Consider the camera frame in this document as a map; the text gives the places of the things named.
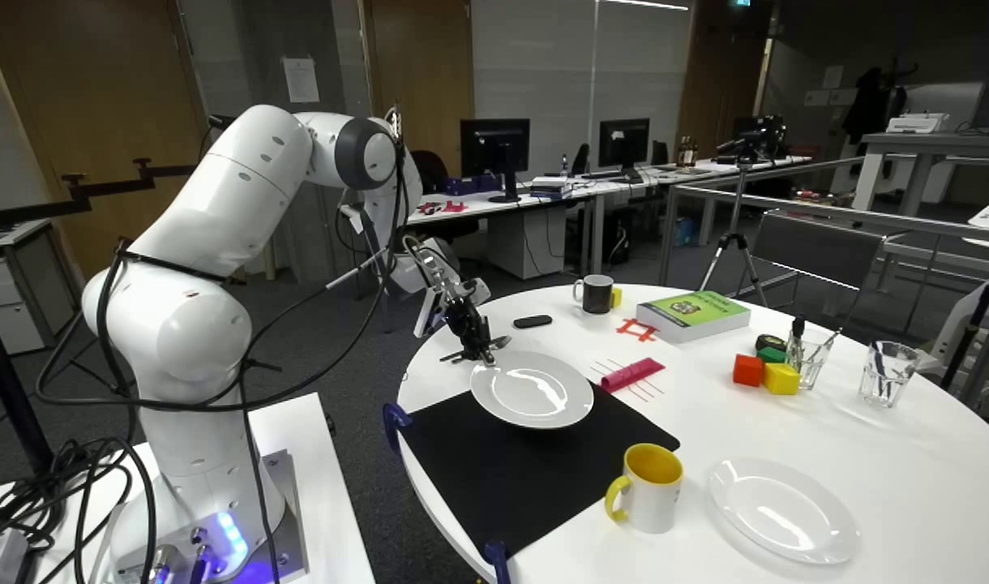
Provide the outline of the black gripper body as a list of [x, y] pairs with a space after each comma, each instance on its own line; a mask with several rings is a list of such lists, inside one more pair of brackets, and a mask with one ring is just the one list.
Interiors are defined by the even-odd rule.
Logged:
[[486, 352], [489, 346], [489, 324], [469, 298], [454, 298], [445, 308], [445, 321], [467, 352]]

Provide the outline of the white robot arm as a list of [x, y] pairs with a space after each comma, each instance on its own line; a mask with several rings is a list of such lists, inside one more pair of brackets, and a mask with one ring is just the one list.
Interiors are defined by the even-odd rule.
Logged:
[[386, 116], [246, 107], [201, 156], [171, 205], [81, 291], [83, 324], [123, 358], [157, 465], [154, 531], [259, 544], [286, 497], [254, 455], [236, 395], [254, 338], [228, 291], [307, 184], [364, 201], [393, 237], [419, 191], [411, 152]]

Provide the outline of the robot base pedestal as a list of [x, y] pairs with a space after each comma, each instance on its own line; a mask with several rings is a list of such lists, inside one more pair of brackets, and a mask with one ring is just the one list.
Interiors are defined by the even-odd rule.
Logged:
[[[230, 517], [207, 528], [241, 561], [241, 572], [207, 584], [376, 584], [322, 398], [300, 395], [256, 409], [248, 430], [286, 512], [272, 527], [276, 550], [236, 531]], [[132, 540], [147, 536], [143, 479], [120, 474], [97, 479], [88, 528], [97, 523], [104, 531], [83, 544], [88, 582], [132, 584], [143, 564]]]

